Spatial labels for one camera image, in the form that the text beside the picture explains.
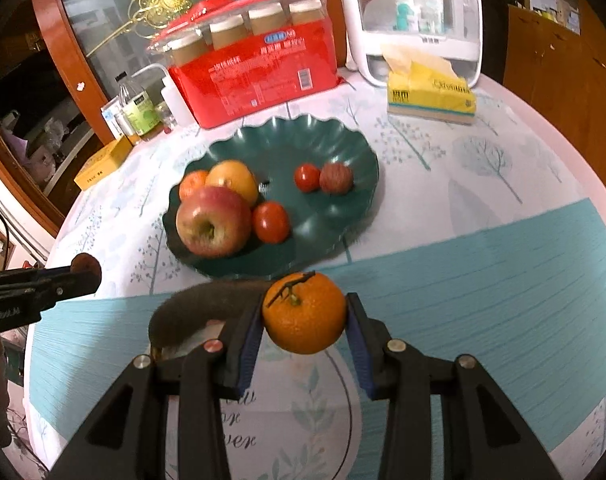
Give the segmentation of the red yellow apple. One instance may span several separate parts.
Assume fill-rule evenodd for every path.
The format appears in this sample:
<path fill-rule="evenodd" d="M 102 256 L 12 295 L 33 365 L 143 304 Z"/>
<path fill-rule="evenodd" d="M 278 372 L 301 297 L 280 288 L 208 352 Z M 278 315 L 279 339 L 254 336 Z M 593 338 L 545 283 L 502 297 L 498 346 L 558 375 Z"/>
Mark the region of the red yellow apple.
<path fill-rule="evenodd" d="M 180 204 L 177 234 L 193 255 L 213 259 L 241 250 L 252 233 L 251 208 L 224 186 L 205 185 Z"/>

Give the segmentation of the orange tangerine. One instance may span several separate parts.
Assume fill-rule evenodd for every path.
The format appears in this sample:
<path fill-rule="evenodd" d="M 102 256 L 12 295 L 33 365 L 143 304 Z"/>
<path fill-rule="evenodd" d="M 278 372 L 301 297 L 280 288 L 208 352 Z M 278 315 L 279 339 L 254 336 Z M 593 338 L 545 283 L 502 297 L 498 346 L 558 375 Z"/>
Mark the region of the orange tangerine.
<path fill-rule="evenodd" d="M 206 185 L 207 170 L 191 171 L 184 176 L 179 185 L 179 198 L 182 202 L 188 200 L 197 190 Z"/>

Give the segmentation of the small tangerine with stem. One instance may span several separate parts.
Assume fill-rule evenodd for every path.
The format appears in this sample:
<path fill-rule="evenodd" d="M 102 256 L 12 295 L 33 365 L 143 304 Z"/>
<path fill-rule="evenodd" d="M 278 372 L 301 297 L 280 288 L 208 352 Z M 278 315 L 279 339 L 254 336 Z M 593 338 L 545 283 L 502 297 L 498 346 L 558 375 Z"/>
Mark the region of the small tangerine with stem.
<path fill-rule="evenodd" d="M 272 284 L 262 315 L 271 340 L 296 354 L 315 354 L 337 341 L 346 324 L 346 298 L 327 275 L 298 272 Z"/>

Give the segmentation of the large yellow orange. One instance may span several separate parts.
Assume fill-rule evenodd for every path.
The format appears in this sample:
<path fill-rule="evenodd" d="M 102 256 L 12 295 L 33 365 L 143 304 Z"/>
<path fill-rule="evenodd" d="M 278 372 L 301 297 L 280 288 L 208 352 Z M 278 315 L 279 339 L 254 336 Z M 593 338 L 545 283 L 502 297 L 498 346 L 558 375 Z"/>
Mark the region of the large yellow orange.
<path fill-rule="evenodd" d="M 250 207 L 258 200 L 258 184 L 254 174 L 240 160 L 218 162 L 208 173 L 205 184 L 230 188 L 243 197 Z"/>

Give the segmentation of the red cherry tomato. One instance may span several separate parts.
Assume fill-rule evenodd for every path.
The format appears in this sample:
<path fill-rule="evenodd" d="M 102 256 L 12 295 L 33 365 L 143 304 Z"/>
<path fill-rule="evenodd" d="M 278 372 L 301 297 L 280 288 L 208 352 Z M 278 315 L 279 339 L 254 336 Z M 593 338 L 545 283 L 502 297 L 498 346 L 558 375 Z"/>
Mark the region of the red cherry tomato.
<path fill-rule="evenodd" d="M 265 244 L 280 244 L 290 235 L 288 213 L 282 205 L 266 200 L 252 211 L 254 234 Z"/>

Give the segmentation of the dark red lychee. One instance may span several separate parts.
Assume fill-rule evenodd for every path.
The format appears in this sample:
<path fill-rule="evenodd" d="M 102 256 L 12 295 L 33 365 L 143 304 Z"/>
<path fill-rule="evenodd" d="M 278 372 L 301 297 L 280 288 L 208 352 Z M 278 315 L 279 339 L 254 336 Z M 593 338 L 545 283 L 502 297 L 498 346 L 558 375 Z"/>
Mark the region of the dark red lychee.
<path fill-rule="evenodd" d="M 354 185 L 353 171 L 342 162 L 328 162 L 321 169 L 319 185 L 327 194 L 344 195 Z"/>
<path fill-rule="evenodd" d="M 90 272 L 94 275 L 101 275 L 101 266 L 94 256 L 81 252 L 76 255 L 71 262 L 71 271 L 73 273 Z"/>

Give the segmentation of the yellow flat box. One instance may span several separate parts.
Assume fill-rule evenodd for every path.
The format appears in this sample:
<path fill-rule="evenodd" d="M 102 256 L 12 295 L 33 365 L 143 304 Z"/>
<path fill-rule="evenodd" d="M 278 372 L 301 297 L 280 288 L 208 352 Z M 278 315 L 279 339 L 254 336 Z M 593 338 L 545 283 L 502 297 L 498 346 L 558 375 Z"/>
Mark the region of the yellow flat box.
<path fill-rule="evenodd" d="M 114 139 L 86 160 L 82 169 L 76 174 L 74 182 L 82 191 L 87 191 L 120 168 L 133 147 L 134 144 L 127 136 Z"/>

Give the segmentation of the teal striped table runner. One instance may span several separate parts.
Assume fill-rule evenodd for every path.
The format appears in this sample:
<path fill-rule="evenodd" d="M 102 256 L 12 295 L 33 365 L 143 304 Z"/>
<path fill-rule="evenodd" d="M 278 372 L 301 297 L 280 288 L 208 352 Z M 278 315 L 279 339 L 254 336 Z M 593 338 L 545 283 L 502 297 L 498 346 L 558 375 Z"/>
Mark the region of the teal striped table runner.
<path fill-rule="evenodd" d="M 476 356 L 567 479 L 606 452 L 606 226 L 589 200 L 409 250 L 349 252 L 329 276 L 367 312 L 429 356 Z M 105 269 L 96 296 L 64 302 L 32 333 L 26 411 L 52 464 L 117 378 L 146 348 L 149 318 L 202 282 L 168 251 L 160 226 L 128 268 Z M 345 342 L 336 344 L 356 384 Z M 357 387 L 361 440 L 346 479 L 376 476 L 386 407 Z"/>

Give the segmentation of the overripe dark banana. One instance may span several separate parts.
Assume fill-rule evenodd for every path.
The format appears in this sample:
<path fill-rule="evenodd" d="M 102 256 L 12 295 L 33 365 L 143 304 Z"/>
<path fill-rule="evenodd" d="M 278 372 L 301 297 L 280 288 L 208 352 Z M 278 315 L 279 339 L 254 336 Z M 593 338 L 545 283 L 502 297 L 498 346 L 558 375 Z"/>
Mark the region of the overripe dark banana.
<path fill-rule="evenodd" d="M 238 318 L 255 307 L 272 284 L 268 280 L 214 280 L 175 292 L 150 318 L 151 349 L 178 347 L 207 322 Z"/>

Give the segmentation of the white round printed placemat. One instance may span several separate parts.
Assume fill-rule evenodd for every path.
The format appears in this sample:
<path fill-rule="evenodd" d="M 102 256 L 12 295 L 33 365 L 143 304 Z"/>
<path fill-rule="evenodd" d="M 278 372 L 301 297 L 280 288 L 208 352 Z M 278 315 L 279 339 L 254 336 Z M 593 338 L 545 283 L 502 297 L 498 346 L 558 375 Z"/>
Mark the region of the white round printed placemat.
<path fill-rule="evenodd" d="M 360 400 L 338 346 L 300 356 L 264 335 L 251 385 L 220 414 L 233 479 L 346 479 L 355 463 Z"/>

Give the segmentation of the small glass jar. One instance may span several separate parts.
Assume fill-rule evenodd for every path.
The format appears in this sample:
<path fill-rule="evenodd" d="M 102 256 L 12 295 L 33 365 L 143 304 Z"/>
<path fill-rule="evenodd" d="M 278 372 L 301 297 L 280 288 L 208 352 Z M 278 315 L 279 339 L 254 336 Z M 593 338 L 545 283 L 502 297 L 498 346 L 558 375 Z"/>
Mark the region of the small glass jar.
<path fill-rule="evenodd" d="M 158 113 L 158 117 L 161 119 L 163 131 L 165 133 L 171 133 L 177 128 L 178 124 L 176 122 L 176 118 L 164 101 L 158 103 L 156 106 L 156 112 Z"/>

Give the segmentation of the white squeeze bottle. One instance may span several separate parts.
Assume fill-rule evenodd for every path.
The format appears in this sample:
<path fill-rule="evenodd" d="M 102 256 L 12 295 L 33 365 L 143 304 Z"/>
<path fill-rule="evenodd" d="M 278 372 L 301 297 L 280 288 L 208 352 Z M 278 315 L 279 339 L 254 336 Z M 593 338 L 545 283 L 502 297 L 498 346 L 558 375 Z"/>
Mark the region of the white squeeze bottle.
<path fill-rule="evenodd" d="M 192 115 L 192 111 L 188 107 L 184 97 L 173 80 L 172 75 L 168 69 L 160 63 L 152 63 L 144 66 L 132 74 L 132 79 L 136 79 L 138 76 L 152 72 L 152 70 L 160 70 L 163 74 L 161 88 L 161 96 L 163 97 L 166 105 L 170 112 L 173 114 L 178 125 L 182 128 L 187 128 L 196 123 L 196 118 Z"/>

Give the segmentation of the dark green scalloped plate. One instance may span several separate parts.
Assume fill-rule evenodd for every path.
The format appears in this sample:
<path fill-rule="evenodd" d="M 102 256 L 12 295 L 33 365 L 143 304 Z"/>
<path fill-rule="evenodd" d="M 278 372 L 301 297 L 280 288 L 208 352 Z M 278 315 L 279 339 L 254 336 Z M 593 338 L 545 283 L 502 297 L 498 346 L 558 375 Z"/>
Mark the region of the dark green scalloped plate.
<path fill-rule="evenodd" d="M 185 266 L 209 278 L 278 278 L 327 257 L 342 244 L 348 230 L 365 219 L 379 182 L 378 159 L 367 139 L 337 119 L 274 117 L 260 126 L 242 127 L 231 138 L 213 142 L 188 163 L 184 173 L 211 169 L 226 159 L 244 162 L 257 177 L 260 198 L 286 208 L 292 234 L 278 245 L 251 237 L 233 256 L 201 258 L 179 238 L 179 186 L 174 185 L 163 214 L 167 248 Z M 353 188 L 343 196 L 301 192 L 294 171 L 304 162 L 318 167 L 342 162 L 353 171 Z"/>

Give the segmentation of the yellow tissue pack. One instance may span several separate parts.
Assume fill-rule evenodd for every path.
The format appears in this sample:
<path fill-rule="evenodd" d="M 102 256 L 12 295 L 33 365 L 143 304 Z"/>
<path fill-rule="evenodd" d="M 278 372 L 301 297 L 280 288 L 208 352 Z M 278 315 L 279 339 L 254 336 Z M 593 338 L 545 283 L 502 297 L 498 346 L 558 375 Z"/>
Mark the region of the yellow tissue pack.
<path fill-rule="evenodd" d="M 388 112 L 469 125 L 476 96 L 444 58 L 410 47 L 383 51 L 388 64 Z"/>

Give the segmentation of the white cosmetics storage box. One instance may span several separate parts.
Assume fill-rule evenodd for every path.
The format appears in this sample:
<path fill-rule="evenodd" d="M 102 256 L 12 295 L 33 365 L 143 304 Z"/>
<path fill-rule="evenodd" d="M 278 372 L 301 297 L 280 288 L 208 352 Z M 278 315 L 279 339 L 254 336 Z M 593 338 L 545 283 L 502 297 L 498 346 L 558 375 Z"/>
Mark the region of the white cosmetics storage box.
<path fill-rule="evenodd" d="M 348 54 L 361 76 L 386 85 L 383 52 L 410 47 L 444 58 L 473 87 L 481 75 L 481 0 L 342 0 Z"/>

